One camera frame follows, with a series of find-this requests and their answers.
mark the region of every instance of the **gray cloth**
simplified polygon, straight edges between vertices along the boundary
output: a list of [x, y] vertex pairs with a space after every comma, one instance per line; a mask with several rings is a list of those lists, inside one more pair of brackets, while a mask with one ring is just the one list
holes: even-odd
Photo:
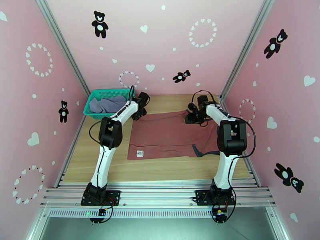
[[90, 110], [93, 113], [116, 113], [127, 102], [124, 96], [116, 96], [108, 99], [101, 99], [98, 101], [94, 98], [90, 103]]

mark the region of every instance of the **white heart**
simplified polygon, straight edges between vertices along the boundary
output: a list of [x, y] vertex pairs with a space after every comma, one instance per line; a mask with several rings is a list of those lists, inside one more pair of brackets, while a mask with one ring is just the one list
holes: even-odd
[[296, 216], [295, 213], [291, 213], [291, 214], [290, 214], [290, 218], [291, 218], [292, 220], [294, 220], [295, 222], [298, 222], [298, 218], [297, 218], [297, 216]]
[[37, 144], [39, 144], [40, 142], [39, 142], [39, 135], [38, 135], [38, 133], [37, 132], [33, 132], [32, 134], [31, 134], [31, 138], [30, 139], [28, 139], [28, 145], [29, 146], [35, 146], [35, 145], [37, 145]]
[[269, 117], [267, 121], [267, 128], [275, 129], [278, 127], [278, 124], [274, 121], [273, 117]]
[[152, 72], [154, 70], [156, 66], [154, 64], [147, 64], [146, 65], [146, 69], [149, 71], [149, 72]]
[[314, 77], [310, 77], [309, 75], [306, 75], [304, 77], [304, 86], [311, 86], [314, 82], [316, 82], [316, 79]]
[[6, 15], [2, 11], [0, 11], [0, 20], [8, 21]]
[[147, 25], [141, 26], [140, 30], [142, 30], [144, 33], [147, 33], [148, 26]]

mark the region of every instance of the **black teddy bear sticker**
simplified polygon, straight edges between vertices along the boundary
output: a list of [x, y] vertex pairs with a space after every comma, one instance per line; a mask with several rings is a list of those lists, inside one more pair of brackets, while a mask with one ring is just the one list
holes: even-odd
[[270, 44], [266, 47], [266, 49], [263, 52], [264, 54], [268, 53], [266, 58], [270, 58], [274, 54], [274, 52], [278, 53], [280, 50], [281, 43], [287, 38], [288, 38], [288, 35], [284, 31], [284, 29], [280, 31], [280, 33], [276, 38], [275, 37], [271, 38]]
[[277, 163], [276, 167], [279, 169], [274, 169], [274, 172], [276, 175], [281, 178], [283, 181], [282, 183], [286, 186], [293, 186], [294, 189], [298, 192], [301, 193], [302, 187], [304, 186], [303, 181], [295, 178], [293, 176], [293, 172], [290, 167], [284, 168], [281, 164]]
[[186, 77], [190, 76], [189, 70], [186, 70], [184, 73], [178, 72], [178, 75], [174, 76], [172, 79], [175, 83], [179, 83], [180, 81], [185, 81]]
[[102, 38], [106, 38], [106, 30], [109, 29], [108, 25], [104, 22], [104, 13], [94, 11], [96, 20], [92, 22], [92, 26], [96, 27], [96, 36], [99, 37], [101, 34]]
[[67, 122], [67, 115], [69, 114], [69, 111], [67, 109], [67, 102], [61, 101], [61, 108], [59, 109], [60, 113], [60, 122]]

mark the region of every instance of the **folded clothing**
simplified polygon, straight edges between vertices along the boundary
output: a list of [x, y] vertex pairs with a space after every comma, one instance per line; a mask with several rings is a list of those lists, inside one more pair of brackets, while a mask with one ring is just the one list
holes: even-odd
[[116, 113], [126, 102], [127, 99], [124, 96], [115, 96], [108, 99], [101, 99], [100, 101], [93, 98], [89, 102], [89, 107], [93, 113]]
[[216, 122], [208, 121], [206, 127], [185, 124], [187, 114], [187, 111], [150, 114], [134, 121], [128, 160], [219, 154]]

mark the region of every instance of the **white dot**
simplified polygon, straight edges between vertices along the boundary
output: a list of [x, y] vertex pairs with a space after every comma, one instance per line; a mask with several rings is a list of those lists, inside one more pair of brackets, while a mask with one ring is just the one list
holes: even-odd
[[316, 142], [316, 143], [319, 143], [320, 142], [320, 138], [318, 136], [313, 137], [313, 141]]

